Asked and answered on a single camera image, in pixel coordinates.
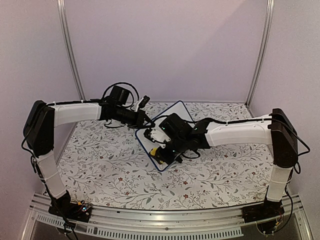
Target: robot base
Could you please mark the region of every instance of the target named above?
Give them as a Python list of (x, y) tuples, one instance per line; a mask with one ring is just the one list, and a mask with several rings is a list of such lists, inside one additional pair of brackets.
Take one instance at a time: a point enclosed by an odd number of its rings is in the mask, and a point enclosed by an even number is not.
[[(69, 203), (69, 206), (67, 208), (69, 211), (67, 213), (64, 213), (64, 216), (67, 219), (76, 220), (80, 222), (88, 223), (89, 219), (91, 217), (92, 208), (88, 208), (86, 212), (80, 211), (73, 211), (74, 209), (79, 209), (79, 205), (77, 203)], [(62, 217), (61, 213), (57, 210), (55, 206), (50, 206), (49, 211), (50, 214), (56, 215), (58, 217)]]
[[(285, 213), (282, 202), (264, 200), (263, 203), (252, 206), (245, 206), (241, 209), (242, 218), (245, 223), (251, 223), (264, 219), (274, 218)], [(278, 221), (273, 219), (262, 223), (257, 223), (258, 230), (265, 234), (273, 234), (276, 230)]]

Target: yellow object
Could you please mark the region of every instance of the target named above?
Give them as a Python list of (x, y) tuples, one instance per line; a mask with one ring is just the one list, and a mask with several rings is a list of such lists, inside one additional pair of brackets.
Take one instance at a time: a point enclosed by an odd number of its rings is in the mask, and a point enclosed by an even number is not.
[(157, 149), (158, 149), (158, 148), (153, 148), (153, 149), (150, 151), (150, 155), (155, 156), (155, 155), (156, 155), (156, 152), (157, 152)]

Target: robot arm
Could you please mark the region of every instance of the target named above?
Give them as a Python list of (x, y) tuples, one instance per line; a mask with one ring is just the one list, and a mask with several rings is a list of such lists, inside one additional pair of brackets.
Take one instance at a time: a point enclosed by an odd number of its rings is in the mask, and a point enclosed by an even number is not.
[(91, 213), (90, 205), (82, 202), (82, 211), (79, 211), (77, 203), (71, 203), (70, 195), (60, 178), (54, 157), (54, 128), (86, 120), (117, 120), (129, 128), (137, 129), (145, 128), (145, 123), (149, 123), (147, 126), (152, 127), (154, 123), (141, 110), (149, 98), (145, 96), (137, 103), (135, 110), (130, 110), (124, 106), (129, 94), (128, 90), (114, 86), (110, 95), (103, 99), (50, 104), (38, 100), (33, 104), (23, 129), (22, 147), (27, 142), (34, 171), (51, 197), (50, 213), (83, 222), (88, 222)]
[(273, 169), (265, 200), (262, 204), (242, 209), (245, 222), (271, 218), (284, 213), (281, 199), (298, 162), (297, 132), (281, 109), (270, 115), (235, 121), (205, 118), (187, 122), (173, 113), (159, 125), (159, 130), (144, 132), (144, 136), (159, 143), (150, 155), (159, 163), (181, 162), (186, 151), (197, 153), (219, 145), (257, 143), (272, 145)]

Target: white wall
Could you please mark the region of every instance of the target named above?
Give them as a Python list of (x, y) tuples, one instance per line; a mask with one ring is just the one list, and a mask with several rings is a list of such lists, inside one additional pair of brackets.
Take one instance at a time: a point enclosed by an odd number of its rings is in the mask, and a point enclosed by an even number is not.
[[(78, 100), (64, 46), (56, 0), (0, 2), (0, 239), (18, 239), (40, 181), (20, 149), (36, 100)], [(58, 128), (59, 149), (70, 125)]]
[(300, 158), (299, 192), (314, 239), (320, 239), (320, 1), (275, 1), (273, 23), (252, 103), (255, 115), (282, 108), (311, 147)]
[(266, 0), (68, 0), (65, 7), (87, 98), (130, 82), (151, 100), (246, 100)]

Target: floral tablecloth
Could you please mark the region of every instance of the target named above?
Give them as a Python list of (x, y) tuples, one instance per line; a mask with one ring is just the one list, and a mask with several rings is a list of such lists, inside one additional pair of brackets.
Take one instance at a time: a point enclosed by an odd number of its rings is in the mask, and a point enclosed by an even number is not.
[[(172, 103), (149, 103), (150, 117)], [(194, 120), (250, 118), (243, 104), (186, 103)], [(58, 169), (71, 198), (97, 206), (148, 210), (229, 207), (264, 199), (272, 156), (262, 144), (200, 150), (158, 172), (127, 127), (108, 129), (104, 121), (82, 121), (67, 144)]]

